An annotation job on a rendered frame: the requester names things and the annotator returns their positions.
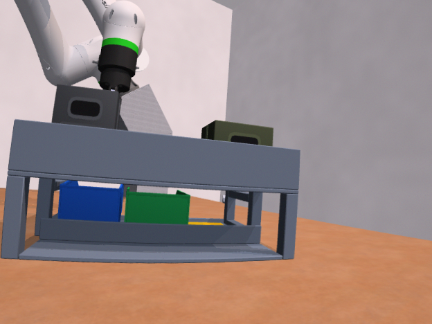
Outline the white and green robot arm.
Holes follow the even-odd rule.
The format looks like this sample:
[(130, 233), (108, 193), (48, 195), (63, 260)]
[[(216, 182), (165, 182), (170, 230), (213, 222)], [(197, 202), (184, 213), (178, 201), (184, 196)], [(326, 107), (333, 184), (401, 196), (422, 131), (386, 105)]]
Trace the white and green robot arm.
[[(44, 75), (54, 86), (73, 85), (117, 70), (135, 76), (143, 50), (145, 17), (130, 1), (82, 0), (101, 35), (69, 46), (48, 0), (14, 0), (37, 51)], [(142, 38), (141, 38), (142, 37)], [(140, 41), (140, 43), (139, 43)], [(93, 64), (95, 63), (95, 64)]]

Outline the green bin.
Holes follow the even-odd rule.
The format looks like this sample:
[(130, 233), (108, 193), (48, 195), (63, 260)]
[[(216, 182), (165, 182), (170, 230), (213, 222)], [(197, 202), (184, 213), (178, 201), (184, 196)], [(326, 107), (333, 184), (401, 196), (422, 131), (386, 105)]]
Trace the green bin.
[(188, 224), (190, 195), (126, 192), (125, 221), (153, 224)]

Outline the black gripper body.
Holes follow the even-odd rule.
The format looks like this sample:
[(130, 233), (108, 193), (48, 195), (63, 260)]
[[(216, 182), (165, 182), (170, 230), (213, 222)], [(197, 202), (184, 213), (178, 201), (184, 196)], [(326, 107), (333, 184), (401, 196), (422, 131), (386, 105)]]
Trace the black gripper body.
[(125, 93), (130, 90), (131, 77), (129, 74), (117, 70), (105, 70), (100, 75), (100, 87)]

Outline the blue bin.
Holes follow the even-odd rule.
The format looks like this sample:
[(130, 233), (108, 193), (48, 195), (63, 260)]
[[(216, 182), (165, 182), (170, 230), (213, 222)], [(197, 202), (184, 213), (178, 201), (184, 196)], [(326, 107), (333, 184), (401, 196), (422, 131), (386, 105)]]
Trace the blue bin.
[(65, 181), (60, 184), (58, 218), (118, 222), (123, 190), (124, 184), (120, 188), (101, 188)]

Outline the grey metal shelf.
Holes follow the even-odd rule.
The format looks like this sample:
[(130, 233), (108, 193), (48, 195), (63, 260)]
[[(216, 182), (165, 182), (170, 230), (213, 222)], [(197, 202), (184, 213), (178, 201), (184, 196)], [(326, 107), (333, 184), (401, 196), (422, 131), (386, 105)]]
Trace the grey metal shelf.
[[(1, 258), (107, 263), (294, 259), (299, 173), (297, 149), (15, 119)], [(39, 178), (39, 240), (24, 250), (31, 177)], [(124, 222), (124, 215), (120, 222), (55, 219), (54, 191), (66, 180), (226, 190), (224, 218), (189, 217), (189, 224)], [(264, 192), (280, 193), (276, 252), (260, 244)], [(234, 220), (235, 199), (249, 203), (247, 225)]]

